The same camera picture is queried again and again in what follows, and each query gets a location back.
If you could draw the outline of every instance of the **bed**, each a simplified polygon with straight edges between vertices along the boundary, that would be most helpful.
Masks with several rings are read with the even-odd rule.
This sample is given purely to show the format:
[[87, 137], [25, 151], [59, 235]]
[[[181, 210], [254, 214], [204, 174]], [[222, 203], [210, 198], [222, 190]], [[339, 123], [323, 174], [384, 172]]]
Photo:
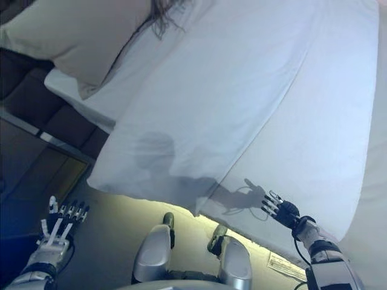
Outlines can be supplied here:
[[[366, 231], [364, 218], [377, 222], [368, 212], [373, 206], [381, 206], [376, 205], [380, 199], [374, 201], [375, 204], [370, 200], [376, 196], [382, 198], [381, 192], [387, 187], [386, 175], [383, 174], [387, 172], [383, 159], [387, 151], [386, 103], [383, 98], [387, 95], [387, 82], [383, 81], [387, 79], [387, 61], [383, 54], [387, 51], [387, 44], [385, 34], [382, 35], [386, 31], [385, 9], [381, 9], [378, 38], [379, 13], [374, 1], [306, 1], [302, 5], [299, 1], [281, 1], [280, 5], [276, 1], [247, 1], [246, 5], [251, 5], [250, 13], [246, 13], [246, 8], [228, 11], [226, 5], [217, 1], [192, 1], [183, 8], [173, 7], [171, 16], [178, 27], [168, 29], [162, 41], [150, 29], [135, 37], [128, 44], [112, 80], [85, 101], [77, 92], [75, 79], [56, 69], [49, 73], [45, 79], [48, 89], [71, 103], [87, 119], [112, 133], [89, 183], [110, 193], [182, 205], [193, 213], [202, 213], [227, 224], [303, 266], [292, 246], [289, 231], [267, 219], [259, 209], [262, 196], [246, 198], [248, 194], [243, 187], [244, 178], [248, 178], [264, 190], [274, 190], [294, 202], [301, 213], [314, 216], [342, 240], [344, 250], [366, 285], [380, 289], [383, 274], [372, 279], [371, 272], [377, 270], [365, 262], [363, 253], [356, 247], [364, 239], [359, 230]], [[225, 15], [229, 16], [227, 20], [232, 19], [233, 24], [237, 24], [226, 32], [224, 27], [216, 27], [216, 21], [225, 23], [221, 22]], [[252, 36], [253, 30], [249, 27], [257, 19], [263, 24], [277, 23], [264, 27], [276, 34], [268, 34], [262, 25], [255, 29], [257, 35]], [[204, 29], [209, 28], [221, 33], [218, 41], [199, 37]], [[247, 43], [256, 49], [258, 56], [249, 54], [249, 50], [235, 54], [238, 46], [225, 41], [238, 33], [240, 38], [235, 41], [248, 39]], [[265, 41], [257, 45], [257, 39]], [[178, 102], [181, 102], [180, 107], [187, 102], [186, 98], [180, 100], [178, 96], [186, 92], [184, 88], [191, 88], [192, 82], [200, 76], [194, 66], [212, 63], [216, 58], [208, 50], [203, 50], [203, 44], [213, 45], [213, 51], [227, 45], [228, 50], [222, 51], [223, 60], [227, 61], [215, 62], [223, 68], [221, 74], [205, 70], [209, 81], [202, 82], [199, 87], [206, 88], [204, 93], [208, 95], [197, 98], [198, 102], [189, 103], [180, 115], [175, 114], [176, 110], [171, 108]], [[249, 63], [243, 62], [240, 55], [248, 58]], [[260, 64], [259, 68], [251, 66], [254, 62]], [[248, 73], [237, 83], [223, 85], [222, 80], [239, 77], [234, 74], [234, 67]], [[265, 70], [267, 67], [276, 67], [277, 70]], [[288, 73], [281, 71], [284, 67]], [[188, 77], [176, 77], [175, 82], [164, 77], [175, 70], [179, 75], [188, 71]], [[255, 84], [251, 82], [251, 76], [268, 76], [267, 83]], [[249, 85], [248, 90], [244, 90], [241, 83]], [[278, 89], [261, 90], [264, 85]], [[238, 106], [237, 98], [241, 95], [235, 93], [236, 89], [245, 92], [243, 96], [249, 101], [248, 106]], [[187, 98], [203, 93], [191, 91], [192, 95], [187, 94]], [[259, 101], [248, 98], [251, 91], [259, 92], [262, 96]], [[163, 96], [162, 100], [155, 97], [157, 92]], [[216, 93], [234, 101], [220, 102], [219, 98], [213, 98]], [[377, 106], [372, 113], [374, 98]], [[203, 106], [217, 110], [202, 110]], [[201, 118], [192, 113], [194, 109], [195, 112], [200, 110]], [[200, 130], [191, 123], [199, 124]], [[203, 133], [202, 128], [206, 126], [209, 126], [208, 130], [221, 128], [220, 123], [226, 123], [227, 130], [218, 130], [220, 132], [213, 139]], [[154, 131], [158, 134], [146, 135]], [[195, 140], [199, 145], [205, 145], [207, 150], [204, 153], [192, 149], [198, 147]], [[229, 140], [242, 142], [224, 146], [223, 143]], [[194, 146], [189, 147], [187, 143], [194, 143]], [[158, 146], [142, 151], [147, 144]], [[214, 150], [226, 156], [226, 160], [219, 158], [219, 152], [214, 154]], [[162, 176], [159, 183], [149, 186], [146, 181], [149, 176], [137, 171], [149, 163], [154, 164], [155, 159], [161, 161], [157, 170], [162, 171], [165, 166], [172, 168], [167, 170], [169, 176]], [[128, 176], [136, 182], [128, 183]], [[170, 190], [171, 184], [177, 182], [171, 176], [182, 177], [174, 190], [180, 190], [180, 184], [183, 184], [185, 189], [189, 187], [189, 193], [198, 191], [204, 194], [195, 196], [194, 203], [176, 199], [173, 195], [165, 199], [165, 196], [160, 196], [160, 189]], [[386, 228], [383, 219], [378, 223]], [[383, 240], [382, 234], [381, 231], [376, 239]], [[375, 251], [364, 253], [376, 255], [376, 248], [372, 249]]]

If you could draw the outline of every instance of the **pillow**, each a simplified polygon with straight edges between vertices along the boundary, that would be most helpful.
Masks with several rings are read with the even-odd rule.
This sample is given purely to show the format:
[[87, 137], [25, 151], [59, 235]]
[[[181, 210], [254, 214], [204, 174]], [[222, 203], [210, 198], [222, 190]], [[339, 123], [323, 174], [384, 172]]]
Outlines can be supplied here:
[[151, 12], [152, 0], [36, 0], [0, 28], [0, 46], [50, 59], [86, 99]]

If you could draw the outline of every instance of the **robot finger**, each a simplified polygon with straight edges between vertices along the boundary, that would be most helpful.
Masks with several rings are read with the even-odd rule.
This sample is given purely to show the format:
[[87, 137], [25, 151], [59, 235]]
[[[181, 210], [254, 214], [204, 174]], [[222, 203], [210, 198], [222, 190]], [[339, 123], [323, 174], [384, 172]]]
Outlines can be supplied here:
[[270, 190], [269, 194], [276, 201], [277, 204], [281, 204], [284, 202], [284, 200], [278, 194], [276, 194], [273, 190]]
[[264, 212], [266, 212], [269, 216], [271, 216], [272, 218], [275, 218], [277, 216], [277, 214], [269, 207], [267, 207], [266, 205], [263, 205], [261, 207], [261, 210], [263, 210]]
[[269, 196], [265, 195], [265, 199], [262, 201], [263, 204], [271, 207], [271, 208], [279, 208], [279, 205], [272, 200]]
[[88, 214], [89, 210], [90, 210], [90, 206], [87, 206], [87, 207], [85, 208], [85, 211], [83, 212], [83, 215], [82, 215], [81, 218], [80, 218], [81, 222], [84, 222], [84, 221], [85, 221], [85, 219], [87, 218], [87, 214]]
[[77, 203], [78, 203], [78, 201], [75, 200], [75, 201], [73, 201], [73, 203], [70, 205], [69, 209], [67, 210], [67, 212], [66, 212], [66, 214], [65, 214], [65, 217], [66, 217], [67, 219], [71, 219], [71, 218], [72, 218], [73, 213], [74, 213], [74, 209], [75, 209], [75, 207], [77, 206]]
[[279, 208], [276, 205], [272, 204], [270, 201], [262, 201], [262, 204], [273, 210], [274, 212], [277, 212], [279, 210]]
[[79, 206], [78, 206], [78, 209], [74, 212], [74, 215], [73, 215], [73, 218], [72, 220], [74, 222], [77, 222], [79, 221], [80, 217], [82, 216], [83, 214], [83, 208], [85, 207], [85, 202], [82, 201]]
[[59, 209], [59, 217], [62, 218], [65, 216], [65, 212], [66, 212], [66, 209], [67, 209], [67, 205], [68, 205], [68, 202], [64, 202], [61, 206], [60, 206], [60, 209]]

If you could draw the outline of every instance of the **sticker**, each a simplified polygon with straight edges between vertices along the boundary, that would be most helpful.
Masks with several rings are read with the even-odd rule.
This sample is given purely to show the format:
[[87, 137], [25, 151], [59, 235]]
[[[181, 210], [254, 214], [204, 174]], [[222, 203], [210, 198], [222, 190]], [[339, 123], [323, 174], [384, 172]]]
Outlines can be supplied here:
[[270, 252], [267, 267], [287, 276], [294, 277], [300, 281], [307, 281], [305, 271], [303, 269], [273, 252]]

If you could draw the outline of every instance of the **mattress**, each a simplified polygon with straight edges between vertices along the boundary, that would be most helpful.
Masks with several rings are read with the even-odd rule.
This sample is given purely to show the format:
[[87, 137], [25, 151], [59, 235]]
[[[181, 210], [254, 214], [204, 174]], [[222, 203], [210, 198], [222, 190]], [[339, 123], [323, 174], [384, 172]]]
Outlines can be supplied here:
[[[360, 196], [368, 147], [376, 80], [377, 4], [366, 0], [326, 2], [330, 5], [326, 6], [325, 22], [330, 25], [316, 33], [318, 37], [282, 103], [201, 209], [203, 214], [299, 265], [302, 262], [292, 247], [290, 232], [275, 221], [266, 220], [258, 208], [259, 196], [252, 206], [241, 204], [242, 199], [228, 194], [231, 204], [225, 207], [224, 191], [246, 193], [239, 188], [245, 185], [244, 178], [248, 178], [264, 190], [272, 189], [297, 204], [301, 213], [316, 217], [338, 239], [347, 232]], [[187, 25], [199, 21], [209, 8], [210, 5], [196, 8], [194, 5], [192, 10], [186, 7], [186, 11], [192, 11]], [[176, 13], [185, 19], [184, 13]], [[152, 40], [154, 44], [165, 45], [167, 53], [163, 57], [183, 37], [179, 29], [168, 33], [174, 34], [172, 44], [165, 44], [168, 38], [161, 43]], [[143, 51], [151, 43], [152, 34], [142, 39], [143, 36], [132, 46], [137, 50], [130, 47], [132, 54], [125, 57], [111, 86], [107, 85], [87, 101], [80, 100], [75, 81], [56, 70], [48, 75], [45, 84], [93, 123], [111, 132], [148, 79], [140, 76], [133, 94], [128, 92], [127, 88], [130, 87], [130, 92], [132, 88], [127, 82], [136, 70], [131, 70], [126, 62], [134, 62], [136, 54], [144, 59], [155, 57], [154, 46], [149, 54]], [[144, 75], [162, 62], [162, 57], [155, 60], [155, 65], [147, 67]]]

